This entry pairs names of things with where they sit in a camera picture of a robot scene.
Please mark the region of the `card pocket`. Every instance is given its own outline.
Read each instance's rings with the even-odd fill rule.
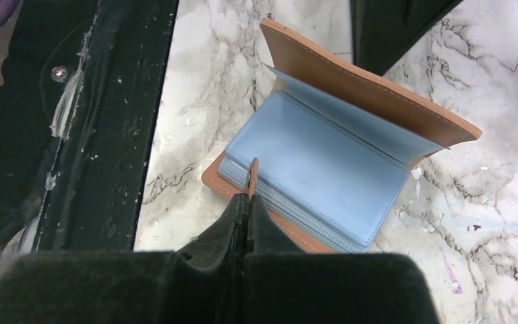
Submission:
[[[247,169],[225,157],[218,168],[219,175],[228,182],[243,190],[247,181]],[[332,231],[315,216],[307,213],[300,206],[283,196],[263,181],[257,181],[256,193],[262,196],[267,207],[281,215],[295,226],[305,231],[321,243],[337,252],[366,252],[370,246],[360,246],[348,236]]]
[[[367,247],[408,168],[281,91],[273,92],[226,148],[242,167],[334,232]]]
[[[404,165],[444,148],[273,67],[267,68],[283,81],[284,93]]]

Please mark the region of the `black plastic frame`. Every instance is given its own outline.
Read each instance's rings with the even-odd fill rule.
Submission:
[[[177,4],[24,0],[0,87],[0,251],[38,215],[34,249],[133,247]],[[51,70],[74,74],[83,53],[61,140],[50,125],[65,82]]]

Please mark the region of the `metal rivet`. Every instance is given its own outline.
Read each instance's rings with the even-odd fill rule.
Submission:
[[[51,78],[56,82],[63,82],[66,78],[66,67],[64,66],[55,66],[51,71]]]

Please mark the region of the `marble surface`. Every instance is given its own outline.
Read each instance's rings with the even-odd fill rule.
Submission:
[[[136,250],[177,250],[223,211],[200,176],[271,90],[267,15],[349,59],[345,0],[180,1]],[[386,76],[484,135],[413,170],[372,251],[420,266],[443,323],[518,323],[518,1],[464,0]]]

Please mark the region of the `tan leather cover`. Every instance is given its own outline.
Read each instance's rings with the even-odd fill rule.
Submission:
[[[441,146],[477,140],[482,132],[443,107],[334,55],[269,19],[261,22],[275,68],[335,97],[387,119]],[[274,89],[281,87],[277,80]],[[217,173],[225,152],[202,174],[203,183],[225,198],[240,192]],[[290,221],[270,211],[272,220],[307,252],[334,252]]]

